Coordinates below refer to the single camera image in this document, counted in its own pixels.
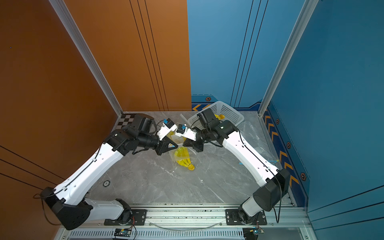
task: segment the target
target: checkerboard pattern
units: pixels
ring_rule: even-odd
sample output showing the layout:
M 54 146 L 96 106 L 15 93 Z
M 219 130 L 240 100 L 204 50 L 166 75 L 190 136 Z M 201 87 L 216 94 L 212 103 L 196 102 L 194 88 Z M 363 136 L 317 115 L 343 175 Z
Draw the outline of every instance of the checkerboard pattern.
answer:
M 119 119 L 118 125 L 116 126 L 116 129 L 121 129 L 123 126 L 131 124 L 133 122 L 133 118 L 135 117 L 136 113 L 129 113 L 129 114 L 123 114 L 121 115 L 121 118 Z

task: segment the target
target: black line stripe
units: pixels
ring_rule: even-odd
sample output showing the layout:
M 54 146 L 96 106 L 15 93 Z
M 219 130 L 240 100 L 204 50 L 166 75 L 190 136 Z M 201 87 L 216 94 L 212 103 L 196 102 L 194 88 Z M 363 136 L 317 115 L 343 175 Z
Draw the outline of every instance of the black line stripe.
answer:
M 3 161 L 3 162 L 5 162 L 5 163 L 8 163 L 9 165 L 12 165 L 12 166 L 14 166 L 14 167 L 17 167 L 18 169 L 21 169 L 21 170 L 23 170 L 23 171 L 25 171 L 25 172 L 27 172 L 27 173 L 30 173 L 30 174 L 32 174 L 32 175 L 38 177 L 38 178 L 41 178 L 41 179 L 43 179 L 43 180 L 45 180 L 45 181 L 47 181 L 47 182 L 50 182 L 50 183 L 52 183 L 52 184 L 54 184 L 54 185 L 57 185 L 57 184 L 54 183 L 54 182 L 48 181 L 48 180 L 46 180 L 46 179 L 44 179 L 44 178 L 42 178 L 42 177 L 40 177 L 40 176 L 37 176 L 36 174 L 33 174 L 33 173 L 31 173 L 31 172 L 29 172 L 29 171 L 27 171 L 27 170 L 22 169 L 21 167 L 18 167 L 18 166 L 16 166 L 16 165 L 13 165 L 12 163 L 7 162 L 7 161 L 5 161 L 5 160 L 3 160 L 3 159 L 1 159 L 1 158 L 0 158 L 0 161 Z
M 382 204 L 384 202 L 378 202 L 378 203 L 375 203 L 375 204 L 371 204 L 371 205 L 368 205 L 368 206 L 365 206 L 365 207 L 359 207 L 357 209 L 352 209 L 352 210 L 349 210 L 349 211 L 345 211 L 345 212 L 341 212 L 339 214 L 333 214 L 331 216 L 328 216 L 328 217 L 333 217 L 333 216 L 336 216 L 336 215 L 340 215 L 340 214 L 344 214 L 344 213 L 347 213 L 347 212 L 353 212 L 355 210 L 359 210 L 359 209 L 364 209 L 366 207 L 371 207 L 371 206 L 375 206 L 375 205 L 379 205 L 379 204 Z M 321 220 L 321 219 L 325 219 L 325 218 L 328 218 L 328 217 L 322 217 L 322 218 L 319 218 L 319 219 L 316 219 L 316 220 L 311 220 L 311 222 L 314 222 L 314 221 L 317 221 L 317 220 Z
M 140 11 L 140 16 L 141 16 L 141 21 L 142 21 L 142 23 L 143 23 L 143 28 L 144 28 L 145 38 L 147 39 L 149 55 L 151 56 L 151 60 L 152 60 L 153 71 L 155 72 L 155 78 L 156 78 L 156 82 L 157 82 L 157 88 L 159 89 L 159 94 L 160 94 L 160 99 L 161 99 L 161 105 L 163 106 L 163 109 L 165 110 L 165 108 L 164 108 L 164 103 L 163 103 L 163 97 L 161 96 L 161 91 L 160 91 L 159 81 L 157 80 L 157 74 L 156 74 L 155 64 L 153 63 L 153 58 L 152 58 L 152 53 L 151 53 L 151 47 L 149 46 L 149 41 L 148 41 L 148 37 L 147 37 L 147 31 L 145 30 L 145 25 L 144 25 L 143 15 L 141 14 L 141 9 L 140 9 L 139 0 L 137 0 L 137 5 L 139 6 L 139 11 Z
M 139 27 L 137 26 L 136 17 L 135 17 L 135 13 L 133 12 L 133 7 L 132 7 L 131 0 L 129 0 L 129 3 L 130 3 L 130 5 L 131 5 L 133 18 L 135 19 L 136 28 L 137 28 L 137 33 L 139 34 L 139 38 L 140 38 L 140 42 L 141 42 L 141 47 L 143 48 L 143 53 L 144 53 L 144 57 L 145 57 L 145 62 L 147 63 L 148 72 L 149 72 L 149 77 L 151 78 L 153 91 L 155 92 L 155 97 L 156 97 L 156 101 L 157 101 L 157 106 L 159 107 L 159 111 L 160 111 L 159 100 L 157 99 L 157 94 L 156 94 L 156 90 L 155 90 L 155 85 L 153 85 L 153 80 L 152 80 L 152 76 L 151 76 L 151 71 L 149 70 L 149 65 L 148 65 L 147 57 L 146 57 L 146 55 L 145 55 L 143 42 L 141 41 L 140 32 L 139 32 Z
M 260 34 L 260 30 L 261 30 L 261 28 L 262 28 L 262 24 L 263 24 L 263 20 L 264 20 L 264 16 L 265 16 L 266 7 L 268 6 L 268 1 L 269 1 L 269 0 L 267 0 L 266 5 L 265 5 L 265 9 L 264 9 L 264 14 L 263 14 L 262 22 L 260 23 L 259 33 L 257 34 L 255 47 L 253 48 L 253 53 L 252 53 L 252 57 L 251 57 L 251 62 L 249 63 L 247 76 L 245 77 L 245 80 L 244 80 L 243 90 L 241 91 L 241 96 L 240 96 L 239 104 L 237 105 L 237 107 L 240 106 L 241 98 L 242 98 L 242 96 L 243 96 L 245 83 L 247 82 L 247 77 L 248 77 L 249 69 L 251 68 L 251 63 L 252 63 L 253 54 L 255 53 L 255 48 L 256 48 L 257 40 L 259 39 L 259 34 Z
M 59 177 L 59 178 L 65 180 L 65 178 L 62 178 L 62 177 L 60 177 L 59 175 L 54 174 L 53 172 L 51 172 L 51 171 L 49 171 L 49 170 L 47 170 L 47 169 L 45 169 L 45 168 L 43 168 L 43 167 L 37 165 L 36 163 L 34 163 L 34 162 L 32 162 L 32 161 L 29 161 L 29 160 L 26 159 L 25 157 L 22 157 L 22 156 L 20 156 L 19 154 L 15 153 L 15 152 L 12 152 L 12 151 L 9 150 L 8 148 L 5 148 L 5 147 L 3 147 L 3 146 L 1 146 L 1 145 L 0 145 L 0 147 L 2 147 L 2 148 L 4 148 L 5 150 L 7 150 L 7 151 L 9 151 L 9 152 L 11 152 L 11 153 L 13 153 L 13 154 L 15 154 L 15 155 L 18 156 L 18 157 L 21 157 L 22 159 L 26 160 L 27 162 L 30 162 L 30 163 L 32 163 L 33 165 L 36 165 L 36 166 L 38 166 L 39 168 L 44 169 L 44 170 L 46 170 L 47 172 L 50 172 L 50 173 L 52 173 L 53 175 L 55 175 L 55 176 L 57 176 L 57 177 Z
M 319 210 L 319 209 L 322 209 L 323 207 L 328 207 L 328 206 L 330 206 L 330 205 L 332 205 L 332 204 L 336 204 L 336 203 L 338 203 L 338 202 L 342 202 L 342 201 L 344 201 L 344 200 L 347 200 L 347 199 L 350 199 L 350 198 L 353 198 L 353 197 L 359 196 L 359 195 L 361 195 L 361 194 L 364 194 L 364 193 L 367 193 L 367 192 L 370 192 L 370 191 L 373 191 L 373 190 L 379 189 L 379 188 L 381 188 L 381 187 L 384 187 L 384 185 L 381 185 L 381 186 L 379 186 L 379 187 L 375 187 L 375 188 L 372 188 L 371 190 L 368 190 L 368 191 L 365 191 L 365 192 L 362 192 L 362 193 L 359 193 L 359 194 L 353 195 L 353 196 L 351 196 L 351 197 L 347 197 L 347 198 L 344 198 L 344 199 L 342 199 L 342 200 L 339 200 L 339 201 L 337 201 L 337 202 L 334 202 L 334 203 L 331 203 L 331 204 L 328 204 L 328 205 L 325 205 L 325 206 L 319 207 L 319 208 L 317 208 L 317 209 L 314 209 L 314 210 L 311 210 L 311 211 L 309 211 L 308 213 L 310 213 L 310 212 L 313 212 L 313 211 L 316 211 L 316 210 Z
M 239 88 L 237 89 L 237 94 L 236 94 L 236 99 L 235 99 L 234 106 L 236 105 L 237 96 L 239 95 L 239 90 L 240 90 L 240 86 L 241 86 L 241 79 L 243 78 L 244 69 L 245 69 L 245 64 L 247 63 L 249 47 L 251 46 L 252 36 L 253 36 L 253 31 L 255 30 L 255 25 L 256 25 L 256 21 L 257 21 L 257 16 L 259 15 L 259 10 L 260 10 L 260 5 L 261 5 L 261 3 L 262 3 L 262 2 L 261 2 L 261 0 L 260 0 L 259 8 L 257 8 L 257 13 L 256 13 L 256 18 L 255 18 L 255 23 L 253 24 L 253 29 L 252 29 L 252 34 L 251 34 L 251 40 L 249 41 L 249 45 L 248 45 L 247 55 L 245 56 L 245 61 L 244 61 L 244 66 L 243 66 L 243 71 L 242 71 L 242 73 L 241 73 L 240 83 L 239 83 Z
M 379 219 L 383 219 L 383 218 L 384 217 L 377 217 L 377 218 L 363 220 L 363 221 L 358 221 L 358 222 L 345 223 L 345 224 L 340 224 L 340 225 L 331 226 L 331 227 L 323 227 L 323 228 L 319 228 L 319 229 L 314 229 L 314 231 L 322 230 L 322 229 L 327 229 L 327 228 L 333 228 L 333 227 L 340 227 L 340 226 L 345 226 L 345 225 L 350 225 L 350 224 L 355 224 L 355 223 L 361 223 L 361 222 L 369 222 L 369 221 L 379 220 Z
M 149 13 L 148 13 L 148 8 L 147 8 L 147 1 L 144 0 L 144 3 L 145 3 L 145 8 L 146 8 L 146 10 L 147 10 L 147 16 L 148 16 L 148 21 L 149 21 L 149 27 L 150 27 L 150 29 L 151 29 L 153 45 L 154 45 L 154 47 L 155 47 L 155 54 L 156 54 L 156 59 L 157 59 L 157 65 L 159 66 L 159 72 L 160 72 L 160 79 L 161 79 L 161 83 L 162 83 L 162 85 L 163 85 L 164 98 L 166 99 L 167 110 L 169 111 L 169 108 L 168 108 L 168 101 L 167 101 L 167 96 L 166 96 L 166 90 L 165 90 L 165 88 L 164 88 L 164 82 L 163 82 L 163 77 L 162 77 L 162 75 L 161 75 L 161 69 L 160 69 L 159 58 L 158 58 L 158 56 L 157 56 L 157 51 L 156 51 L 155 39 L 154 39 L 154 37 L 153 37 L 151 21 L 149 20 Z
M 29 183 L 23 182 L 23 181 L 21 181 L 21 180 L 18 180 L 18 179 L 16 179 L 16 178 L 10 177 L 10 176 L 8 176 L 8 175 L 5 175 L 5 174 L 3 174 L 3 173 L 0 173 L 0 174 L 1 174 L 1 175 L 3 175 L 3 176 L 9 177 L 9 178 L 11 178 L 11 179 L 13 179 L 13 180 L 16 180 L 16 181 L 19 181 L 19 182 L 25 183 L 26 185 L 29 185 L 29 186 L 31 186 L 31 187 L 35 187 L 35 188 L 37 188 L 37 189 L 43 190 L 42 188 L 36 187 L 36 186 L 34 186 L 34 185 L 31 185 L 31 184 L 29 184 Z
M 235 92 L 237 73 L 239 72 L 240 60 L 241 60 L 241 55 L 243 54 L 243 48 L 244 48 L 244 43 L 245 43 L 245 36 L 247 35 L 249 19 L 251 18 L 252 6 L 253 6 L 253 0 L 252 0 L 252 4 L 251 4 L 251 10 L 249 10 L 249 17 L 248 17 L 248 22 L 247 22 L 247 28 L 245 29 L 244 40 L 243 40 L 243 46 L 242 46 L 242 48 L 241 48 L 239 64 L 238 64 L 238 66 L 237 66 L 237 71 L 236 71 L 235 83 L 233 84 L 233 90 L 232 90 L 231 102 L 229 103 L 229 105 L 232 105 L 232 98 L 233 98 L 233 93 Z

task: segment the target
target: white plastic basket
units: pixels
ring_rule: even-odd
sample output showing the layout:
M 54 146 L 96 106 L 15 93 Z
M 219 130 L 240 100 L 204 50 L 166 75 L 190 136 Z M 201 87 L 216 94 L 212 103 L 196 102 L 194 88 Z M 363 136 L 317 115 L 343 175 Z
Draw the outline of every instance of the white plastic basket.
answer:
M 210 106 L 206 107 L 205 109 L 201 110 L 200 112 L 206 110 L 207 108 L 212 109 L 212 112 L 216 115 L 224 115 L 225 118 L 224 120 L 229 120 L 231 121 L 235 126 L 239 125 L 242 121 L 244 121 L 244 116 L 240 114 L 237 110 L 235 110 L 233 107 L 229 106 L 228 104 L 222 102 L 222 101 L 217 101 Z M 197 121 L 199 119 L 197 117 L 197 114 L 193 115 L 188 119 L 189 126 L 191 126 L 194 122 L 192 127 L 198 127 L 200 130 L 204 129 L 204 127 L 201 125 L 200 121 Z

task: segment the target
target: round floor marker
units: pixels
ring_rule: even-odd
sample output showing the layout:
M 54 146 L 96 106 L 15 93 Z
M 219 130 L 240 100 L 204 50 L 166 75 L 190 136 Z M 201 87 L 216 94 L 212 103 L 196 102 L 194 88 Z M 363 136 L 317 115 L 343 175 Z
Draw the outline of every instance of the round floor marker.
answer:
M 104 187 L 108 187 L 111 184 L 111 181 L 107 180 L 103 183 Z

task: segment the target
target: aluminum frame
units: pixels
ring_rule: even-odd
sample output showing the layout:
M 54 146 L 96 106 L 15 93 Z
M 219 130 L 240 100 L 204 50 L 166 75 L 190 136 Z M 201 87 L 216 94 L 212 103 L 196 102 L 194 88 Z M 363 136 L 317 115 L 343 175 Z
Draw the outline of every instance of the aluminum frame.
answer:
M 146 209 L 147 216 L 144 226 L 136 226 L 138 231 L 144 230 L 159 230 L 160 227 L 164 228 L 178 228 L 185 229 L 188 232 L 189 228 L 204 228 L 215 225 L 206 230 L 217 230 L 227 231 L 228 229 L 238 228 L 242 229 L 243 225 L 228 226 L 225 224 L 227 220 L 225 215 L 226 209 L 237 209 L 237 205 L 225 205 L 225 204 L 200 204 L 200 205 L 186 205 L 174 204 L 174 205 L 133 205 L 133 209 Z M 265 212 L 265 216 L 268 224 L 262 226 L 263 229 L 267 228 L 299 228 L 303 239 L 316 240 L 316 236 L 312 229 L 310 220 L 305 212 L 304 208 L 301 207 L 282 207 L 280 213 L 280 222 L 276 223 L 275 213 Z M 55 240 L 65 239 L 71 235 L 73 231 L 81 231 L 82 229 L 93 231 L 106 231 L 109 229 L 115 229 L 119 227 L 104 226 L 102 221 L 90 221 L 84 223 L 80 227 L 68 231 L 61 227 L 56 235 Z
M 49 0 L 84 61 L 118 116 L 122 108 L 63 0 Z
M 280 61 L 277 64 L 276 70 L 260 104 L 258 111 L 260 116 L 264 114 L 269 102 L 271 101 L 272 96 L 275 93 L 277 86 L 279 85 L 281 77 L 283 76 L 288 63 L 291 60 L 293 52 L 295 51 L 297 44 L 299 43 L 300 38 L 303 35 L 305 28 L 307 27 L 307 24 L 313 14 L 314 9 L 316 8 L 318 1 L 319 0 L 306 0 L 304 2 L 299 17 L 296 20 L 295 26 L 293 27 L 288 42 L 285 45 L 283 54 L 281 55 Z

